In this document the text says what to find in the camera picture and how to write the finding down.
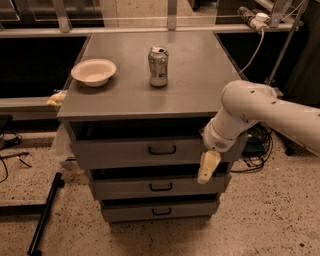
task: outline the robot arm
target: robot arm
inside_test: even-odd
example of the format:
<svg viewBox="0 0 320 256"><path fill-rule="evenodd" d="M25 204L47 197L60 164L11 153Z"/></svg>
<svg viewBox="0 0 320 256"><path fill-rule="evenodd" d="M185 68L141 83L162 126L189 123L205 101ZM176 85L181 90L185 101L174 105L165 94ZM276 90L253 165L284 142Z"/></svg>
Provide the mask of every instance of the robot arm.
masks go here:
<svg viewBox="0 0 320 256"><path fill-rule="evenodd" d="M238 136L262 122L320 157L320 109L277 99L267 85L233 81L221 96L222 108L204 128L208 152L201 157L198 182L207 183Z"/></svg>

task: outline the paper bowl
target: paper bowl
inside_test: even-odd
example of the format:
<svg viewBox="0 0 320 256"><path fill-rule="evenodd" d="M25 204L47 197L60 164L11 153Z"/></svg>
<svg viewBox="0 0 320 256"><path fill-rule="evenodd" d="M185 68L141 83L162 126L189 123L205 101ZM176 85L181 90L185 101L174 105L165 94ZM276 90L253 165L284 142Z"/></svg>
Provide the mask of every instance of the paper bowl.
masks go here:
<svg viewBox="0 0 320 256"><path fill-rule="evenodd" d="M87 86L98 87L106 84L116 71L116 65L109 60L91 59L75 65L71 70L71 75Z"/></svg>

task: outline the cabinet top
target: cabinet top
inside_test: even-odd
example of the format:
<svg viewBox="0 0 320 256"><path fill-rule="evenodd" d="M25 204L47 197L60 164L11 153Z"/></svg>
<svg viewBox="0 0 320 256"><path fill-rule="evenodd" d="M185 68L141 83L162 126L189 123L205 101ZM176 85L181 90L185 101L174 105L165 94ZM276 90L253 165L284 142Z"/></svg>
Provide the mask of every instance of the cabinet top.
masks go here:
<svg viewBox="0 0 320 256"><path fill-rule="evenodd" d="M169 51L168 85L150 85L148 53ZM107 84L89 88L72 80L58 119L111 119L211 116L223 87L240 79L211 31L93 34L81 60L105 58L117 66Z"/></svg>

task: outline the aluminum can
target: aluminum can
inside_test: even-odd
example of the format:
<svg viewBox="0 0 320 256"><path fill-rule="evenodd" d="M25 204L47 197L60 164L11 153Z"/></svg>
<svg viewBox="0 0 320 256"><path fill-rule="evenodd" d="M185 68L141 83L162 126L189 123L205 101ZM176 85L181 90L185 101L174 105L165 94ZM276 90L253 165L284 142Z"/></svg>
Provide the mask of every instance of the aluminum can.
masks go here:
<svg viewBox="0 0 320 256"><path fill-rule="evenodd" d="M168 84L168 60L169 52L166 47L153 46L149 55L150 84L153 86L165 86Z"/></svg>

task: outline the gray cabinet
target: gray cabinet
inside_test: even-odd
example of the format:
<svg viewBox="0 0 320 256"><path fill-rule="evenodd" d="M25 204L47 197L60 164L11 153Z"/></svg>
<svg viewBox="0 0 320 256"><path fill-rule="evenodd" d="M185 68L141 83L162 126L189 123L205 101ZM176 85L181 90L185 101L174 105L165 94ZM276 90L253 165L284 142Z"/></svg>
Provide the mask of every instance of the gray cabinet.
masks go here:
<svg viewBox="0 0 320 256"><path fill-rule="evenodd" d="M171 69L168 86L155 89L148 84L144 59L157 42L168 46ZM199 60L196 66L186 61L190 59L182 55L183 49ZM72 81L58 118L68 128L72 151L88 173L105 220L214 214L246 141L241 136L222 154L207 184L197 183L206 150L199 130L219 110L225 83L239 79L214 34L92 35L83 59L91 55L112 59L117 74L100 88ZM135 65L129 65L129 57L136 58Z"/></svg>

